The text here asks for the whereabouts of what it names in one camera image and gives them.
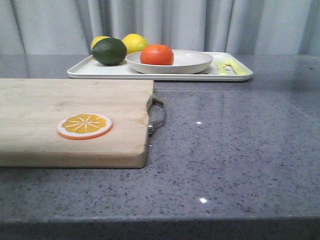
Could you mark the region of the orange fruit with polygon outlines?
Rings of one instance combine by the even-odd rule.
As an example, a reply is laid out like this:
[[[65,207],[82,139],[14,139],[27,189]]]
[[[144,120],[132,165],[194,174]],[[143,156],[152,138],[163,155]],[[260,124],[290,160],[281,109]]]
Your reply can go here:
[[[171,66],[174,63],[174,53],[167,45],[150,44],[142,50],[140,62],[148,65]]]

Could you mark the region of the white rectangular tray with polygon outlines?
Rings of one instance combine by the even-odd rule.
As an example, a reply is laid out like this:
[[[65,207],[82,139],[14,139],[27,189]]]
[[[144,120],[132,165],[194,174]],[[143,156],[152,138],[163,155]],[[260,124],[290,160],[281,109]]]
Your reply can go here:
[[[232,55],[225,52],[199,52],[191,50],[173,50],[173,65],[150,65],[140,61],[140,52],[132,53],[118,65],[107,66],[89,56],[67,70],[74,79],[124,79],[124,80],[158,80],[158,81],[209,81],[209,82],[243,82],[253,76],[252,70]],[[242,64],[250,74],[237,75],[231,66],[225,65],[229,75],[218,74],[213,60],[224,63],[231,57]]]

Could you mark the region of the plastic orange slice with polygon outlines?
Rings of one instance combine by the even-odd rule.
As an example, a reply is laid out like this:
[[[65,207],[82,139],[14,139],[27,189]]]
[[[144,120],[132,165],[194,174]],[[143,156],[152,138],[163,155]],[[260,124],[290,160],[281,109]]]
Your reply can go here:
[[[101,113],[80,113],[63,119],[56,128],[57,133],[69,140],[90,140],[108,133],[113,121]]]

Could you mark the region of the right yellow lemon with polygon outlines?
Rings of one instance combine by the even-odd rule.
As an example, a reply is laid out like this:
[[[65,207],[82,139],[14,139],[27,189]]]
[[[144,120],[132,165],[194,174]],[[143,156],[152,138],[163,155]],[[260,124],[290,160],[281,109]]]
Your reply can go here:
[[[141,35],[130,33],[122,39],[122,42],[127,48],[127,55],[141,52],[146,46],[149,45],[148,41]]]

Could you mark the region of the yellow lemon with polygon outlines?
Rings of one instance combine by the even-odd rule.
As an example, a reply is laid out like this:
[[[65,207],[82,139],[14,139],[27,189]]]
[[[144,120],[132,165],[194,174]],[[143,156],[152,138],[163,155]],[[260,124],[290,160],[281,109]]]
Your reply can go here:
[[[127,48],[127,55],[141,52],[146,46],[149,45],[148,41],[141,35],[130,33],[122,39],[122,42]]]
[[[108,38],[110,38],[110,37],[109,36],[105,36],[105,35],[94,37],[93,40],[91,41],[90,49],[92,50],[97,42],[99,42],[99,41],[101,41],[103,39],[108,39]]]

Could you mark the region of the yellow plastic knife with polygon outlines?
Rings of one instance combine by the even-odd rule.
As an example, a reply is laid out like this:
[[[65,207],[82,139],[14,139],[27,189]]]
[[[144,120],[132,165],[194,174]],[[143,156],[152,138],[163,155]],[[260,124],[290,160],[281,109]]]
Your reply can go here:
[[[222,61],[214,59],[213,62],[217,67],[217,71],[218,71],[219,75],[229,75],[230,74],[230,72],[226,69],[226,65]]]

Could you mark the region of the green lime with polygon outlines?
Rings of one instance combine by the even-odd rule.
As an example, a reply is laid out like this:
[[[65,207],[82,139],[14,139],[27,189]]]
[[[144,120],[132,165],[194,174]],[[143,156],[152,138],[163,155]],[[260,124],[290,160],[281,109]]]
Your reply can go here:
[[[117,38],[104,38],[98,41],[91,50],[93,58],[105,66],[115,66],[124,61],[127,47]]]

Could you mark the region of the yellow plastic fork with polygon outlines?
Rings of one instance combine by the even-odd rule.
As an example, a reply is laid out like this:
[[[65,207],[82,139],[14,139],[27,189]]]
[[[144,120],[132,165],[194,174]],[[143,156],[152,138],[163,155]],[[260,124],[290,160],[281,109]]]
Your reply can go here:
[[[225,58],[223,62],[226,66],[231,66],[237,75],[248,75],[251,73],[250,70],[247,70],[242,64],[231,57]]]

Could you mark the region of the left yellow lemon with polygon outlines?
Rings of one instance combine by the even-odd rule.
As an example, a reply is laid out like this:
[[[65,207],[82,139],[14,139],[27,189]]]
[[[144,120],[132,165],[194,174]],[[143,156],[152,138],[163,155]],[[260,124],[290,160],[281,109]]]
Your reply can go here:
[[[94,37],[93,40],[91,41],[90,49],[92,50],[97,42],[99,42],[99,41],[101,41],[103,39],[108,39],[108,38],[110,38],[110,37],[109,36],[105,36],[105,35]]]

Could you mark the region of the wooden cutting board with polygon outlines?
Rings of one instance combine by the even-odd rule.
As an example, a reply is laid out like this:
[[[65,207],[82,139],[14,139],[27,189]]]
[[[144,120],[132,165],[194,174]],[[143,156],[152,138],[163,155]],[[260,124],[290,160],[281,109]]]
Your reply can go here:
[[[152,80],[3,78],[3,167],[142,168],[148,147]],[[59,135],[61,121],[102,114],[112,128],[85,140]]]

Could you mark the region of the grey curtain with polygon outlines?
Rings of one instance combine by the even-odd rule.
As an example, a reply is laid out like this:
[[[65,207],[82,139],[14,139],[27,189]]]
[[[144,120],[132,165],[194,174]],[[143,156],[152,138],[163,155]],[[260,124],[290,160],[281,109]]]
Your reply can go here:
[[[240,55],[318,55],[317,0],[3,0],[0,52],[85,55],[97,36]]]

